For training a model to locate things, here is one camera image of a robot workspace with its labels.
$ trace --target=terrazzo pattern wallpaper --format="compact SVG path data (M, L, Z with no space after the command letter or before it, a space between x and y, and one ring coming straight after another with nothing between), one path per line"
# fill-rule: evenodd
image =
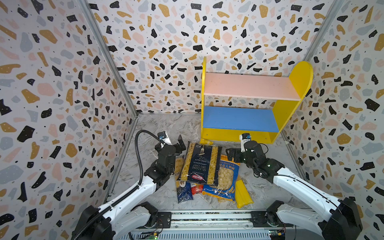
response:
M69 239L131 113L75 1L0 1L0 238Z
M356 201L365 240L384 237L383 4L343 3L311 60L312 87L285 128L309 182Z
M208 72L288 76L332 2L89 0L139 113L200 112L204 56ZM275 104L219 96L206 101L246 108Z

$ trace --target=shelf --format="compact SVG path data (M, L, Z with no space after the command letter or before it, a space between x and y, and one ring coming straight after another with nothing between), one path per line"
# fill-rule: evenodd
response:
M204 107L203 128L279 132L270 109Z
M300 101L289 78L205 73L204 95Z

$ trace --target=penne rigate bag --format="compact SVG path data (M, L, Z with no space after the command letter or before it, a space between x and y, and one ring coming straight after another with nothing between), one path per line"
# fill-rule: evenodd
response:
M180 181L217 186L222 147L188 142Z
M203 195L235 201L235 185L239 167L240 163L228 161L227 156L221 155L220 169L218 171L218 185L204 185Z

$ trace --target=pasta package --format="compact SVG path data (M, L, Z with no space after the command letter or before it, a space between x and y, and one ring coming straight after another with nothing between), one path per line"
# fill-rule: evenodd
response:
M180 180L217 186L222 147L188 142Z
M190 183L177 180L177 178L180 176L180 172L183 165L184 165L184 156L177 158L175 161L174 173L175 173L175 180L176 180L176 192L177 192L178 203L181 203L187 200L193 200Z
M203 195L216 197L219 200L235 201L235 185L239 173L240 163L231 162L228 157L221 155L218 171L218 185L204 185Z

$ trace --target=blue shelf board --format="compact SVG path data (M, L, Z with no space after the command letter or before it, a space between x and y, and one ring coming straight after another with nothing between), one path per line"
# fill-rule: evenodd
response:
M279 132L271 109L204 107L203 128Z

